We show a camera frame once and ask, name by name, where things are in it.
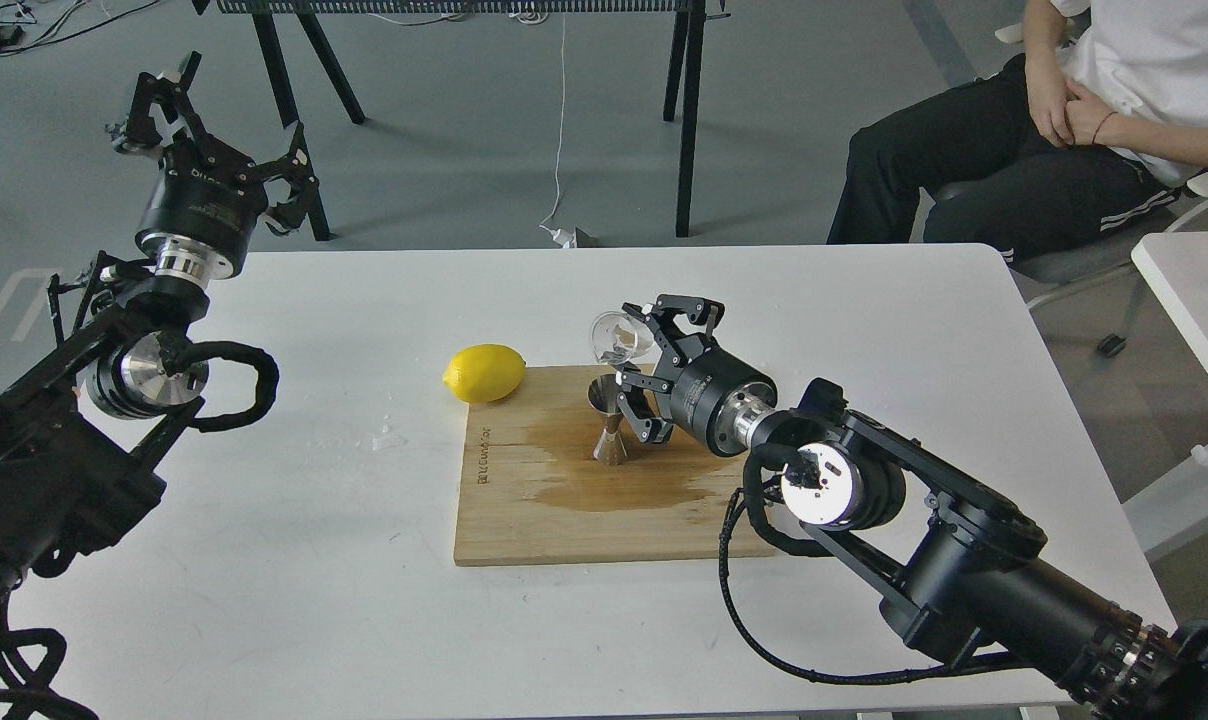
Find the cutting board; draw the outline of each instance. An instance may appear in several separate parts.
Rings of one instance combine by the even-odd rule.
[[[472,405],[461,455],[458,565],[686,561],[718,556],[724,506],[745,455],[716,457],[676,429],[631,459],[591,457],[604,429],[586,388],[604,365],[528,368],[503,401]],[[772,554],[745,518],[733,556]]]

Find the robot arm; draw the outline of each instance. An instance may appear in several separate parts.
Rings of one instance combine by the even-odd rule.
[[[155,469],[187,428],[219,432],[266,416],[279,370],[266,352],[238,342],[192,342],[188,325],[208,309],[207,284],[238,274],[249,234],[265,215],[274,232],[296,230],[316,192],[302,147],[302,128],[288,128],[288,151],[269,163],[208,135],[188,100],[201,56],[192,53],[176,81],[143,72],[127,118],[112,126],[120,152],[159,159],[159,181],[137,233],[145,260],[100,252],[79,281],[52,278],[50,306],[57,348],[0,393],[0,702],[6,718],[42,712],[95,718],[50,689],[65,656],[54,629],[10,629],[8,598],[28,571],[64,573],[75,554],[110,547],[159,505],[165,482]],[[152,105],[168,126],[156,127]],[[267,204],[265,184],[283,179],[286,201]],[[59,296],[82,290],[70,333],[60,326]],[[201,418],[208,361],[257,370],[255,400],[240,413]],[[137,447],[118,447],[79,413],[83,373],[88,396],[105,413],[156,419]],[[46,648],[30,667],[21,648]]]
[[[699,314],[703,309],[715,310]],[[674,327],[670,320],[681,314],[703,332]],[[1208,720],[1208,623],[1183,626],[1169,638],[1040,561],[1047,538],[1015,503],[919,442],[848,410],[831,382],[811,382],[800,406],[777,410],[773,381],[710,337],[722,314],[709,300],[660,296],[654,304],[623,304],[622,313],[600,315],[592,338],[596,356],[618,372],[618,401],[631,405],[626,418],[641,441],[667,441],[667,425],[674,424],[715,455],[750,451],[745,500],[731,501],[720,539],[720,580],[728,615],[756,652],[813,683],[910,683],[1029,666],[1104,720]],[[650,346],[662,348],[662,358],[647,377],[631,360]],[[641,389],[654,394],[658,410]],[[772,474],[768,483],[760,480],[765,470]],[[904,470],[928,487],[933,511],[905,565],[856,536],[901,510]],[[769,527],[765,500],[784,503],[809,541]],[[765,541],[791,554],[836,557],[872,585],[883,598],[879,615],[898,637],[942,666],[843,678],[769,656],[741,625],[728,597],[727,544],[744,511]],[[974,655],[992,643],[1016,662]]]

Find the knee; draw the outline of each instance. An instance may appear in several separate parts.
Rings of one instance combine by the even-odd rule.
[[[882,170],[895,164],[911,151],[910,143],[902,143],[901,133],[895,132],[885,120],[870,127],[864,127],[848,140],[848,169],[875,168]]]
[[[924,222],[924,242],[987,242],[994,245],[998,228],[992,227],[992,217],[975,208],[972,202],[956,197],[942,201],[929,210]]]

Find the jigger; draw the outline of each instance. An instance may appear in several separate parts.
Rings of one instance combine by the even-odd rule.
[[[621,465],[627,461],[626,442],[622,440],[622,411],[617,407],[617,393],[622,388],[617,384],[614,374],[600,374],[591,382],[591,388],[586,391],[591,407],[600,414],[604,420],[604,432],[600,432],[599,442],[591,455],[605,465]]]

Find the chair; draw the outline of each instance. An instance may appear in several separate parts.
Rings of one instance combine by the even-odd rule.
[[[936,202],[951,199],[964,192],[972,182],[951,182],[934,193]],[[1186,191],[1198,196],[1202,201],[1192,209],[1179,215],[1167,207],[1151,210],[1151,213],[1137,219],[1133,223],[1125,225],[1120,231],[1103,237],[1102,240],[1090,243],[1085,246],[1075,246],[1071,250],[1061,250],[1038,255],[1034,259],[1015,261],[1010,269],[1017,274],[1041,284],[1052,286],[1047,292],[1032,297],[1026,302],[1026,309],[1038,310],[1039,307],[1051,304],[1058,300],[1064,300],[1100,284],[1115,281],[1128,274],[1136,273],[1133,266],[1133,249],[1143,237],[1154,232],[1192,232],[1208,230],[1208,172],[1186,182]],[[1107,358],[1115,358],[1128,344],[1128,332],[1136,319],[1136,310],[1145,292],[1144,284],[1139,283],[1134,288],[1133,298],[1125,313],[1120,332],[1108,333],[1098,342],[1097,352]]]

